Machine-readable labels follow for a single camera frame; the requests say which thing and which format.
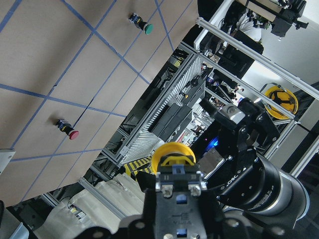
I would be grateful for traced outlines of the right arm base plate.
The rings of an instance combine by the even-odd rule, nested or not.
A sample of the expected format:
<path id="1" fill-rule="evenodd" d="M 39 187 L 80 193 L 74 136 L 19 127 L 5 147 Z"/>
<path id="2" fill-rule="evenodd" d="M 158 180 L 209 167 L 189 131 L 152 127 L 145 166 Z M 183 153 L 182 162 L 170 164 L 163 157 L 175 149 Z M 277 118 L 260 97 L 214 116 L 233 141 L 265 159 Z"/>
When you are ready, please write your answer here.
<path id="1" fill-rule="evenodd" d="M 16 151 L 14 149 L 1 149 L 0 150 L 0 174 L 3 173 L 9 162 L 14 157 Z"/>

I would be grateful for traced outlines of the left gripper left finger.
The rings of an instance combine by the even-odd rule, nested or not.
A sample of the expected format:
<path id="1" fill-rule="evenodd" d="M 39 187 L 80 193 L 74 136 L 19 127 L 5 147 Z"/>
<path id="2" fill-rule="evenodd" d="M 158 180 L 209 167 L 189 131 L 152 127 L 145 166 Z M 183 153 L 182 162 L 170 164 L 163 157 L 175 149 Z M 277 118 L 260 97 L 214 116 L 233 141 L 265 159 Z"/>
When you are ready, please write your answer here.
<path id="1" fill-rule="evenodd" d="M 156 188 L 156 176 L 153 174 L 148 174 L 146 172 L 139 171 L 136 174 L 136 180 L 142 192 L 147 190 L 155 190 Z"/>

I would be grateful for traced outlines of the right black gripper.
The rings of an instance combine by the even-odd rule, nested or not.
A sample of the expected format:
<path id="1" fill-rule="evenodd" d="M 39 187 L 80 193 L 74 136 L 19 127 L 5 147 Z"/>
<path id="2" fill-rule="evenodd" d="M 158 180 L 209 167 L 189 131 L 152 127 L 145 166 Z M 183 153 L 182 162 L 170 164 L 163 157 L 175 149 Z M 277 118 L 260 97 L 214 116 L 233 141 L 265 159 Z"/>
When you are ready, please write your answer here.
<path id="1" fill-rule="evenodd" d="M 261 215 L 278 214 L 284 206 L 283 178 L 255 149 L 280 136 L 266 110 L 248 98 L 220 110 L 208 99 L 199 104 L 214 121 L 191 149 L 204 179 L 219 185 L 219 201 Z"/>

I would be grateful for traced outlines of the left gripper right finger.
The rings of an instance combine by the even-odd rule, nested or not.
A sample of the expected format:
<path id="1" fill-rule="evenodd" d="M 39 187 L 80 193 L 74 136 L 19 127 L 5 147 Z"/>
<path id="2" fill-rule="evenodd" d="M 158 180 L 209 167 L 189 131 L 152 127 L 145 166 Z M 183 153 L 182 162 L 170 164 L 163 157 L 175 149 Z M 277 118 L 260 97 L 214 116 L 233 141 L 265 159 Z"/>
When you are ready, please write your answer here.
<path id="1" fill-rule="evenodd" d="M 204 199 L 219 199 L 219 185 L 214 184 L 212 180 L 205 182 L 207 190 L 203 192 Z"/>

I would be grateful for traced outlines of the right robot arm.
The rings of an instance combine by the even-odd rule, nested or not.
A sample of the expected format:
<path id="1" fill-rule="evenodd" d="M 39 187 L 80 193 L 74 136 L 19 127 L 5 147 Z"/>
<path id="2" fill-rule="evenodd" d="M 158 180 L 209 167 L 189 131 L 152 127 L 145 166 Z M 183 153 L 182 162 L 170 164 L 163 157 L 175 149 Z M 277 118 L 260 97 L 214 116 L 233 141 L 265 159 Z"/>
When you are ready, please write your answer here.
<path id="1" fill-rule="evenodd" d="M 302 183 L 257 152 L 280 136 L 266 110 L 248 98 L 222 109 L 207 99 L 200 106 L 213 123 L 191 149 L 219 202 L 264 217 L 302 218 L 309 208 Z"/>

